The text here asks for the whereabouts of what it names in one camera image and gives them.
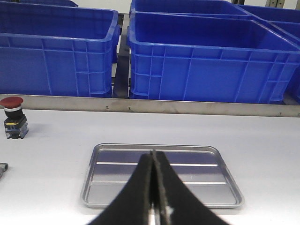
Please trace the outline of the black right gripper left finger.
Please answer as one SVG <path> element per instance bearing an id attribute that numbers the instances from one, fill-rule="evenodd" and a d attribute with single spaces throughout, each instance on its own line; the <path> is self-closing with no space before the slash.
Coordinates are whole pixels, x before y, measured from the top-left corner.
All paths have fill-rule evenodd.
<path id="1" fill-rule="evenodd" d="M 124 188 L 91 225 L 147 225 L 149 223 L 150 181 L 153 158 L 141 155 Z"/>

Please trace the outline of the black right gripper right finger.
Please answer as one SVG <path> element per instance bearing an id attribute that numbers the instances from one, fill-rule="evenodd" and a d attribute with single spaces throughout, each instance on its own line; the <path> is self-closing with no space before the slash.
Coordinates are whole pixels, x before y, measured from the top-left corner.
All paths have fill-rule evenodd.
<path id="1" fill-rule="evenodd" d="M 178 177 L 162 151 L 153 151 L 157 182 L 156 221 L 160 225 L 226 225 L 208 209 Z"/>

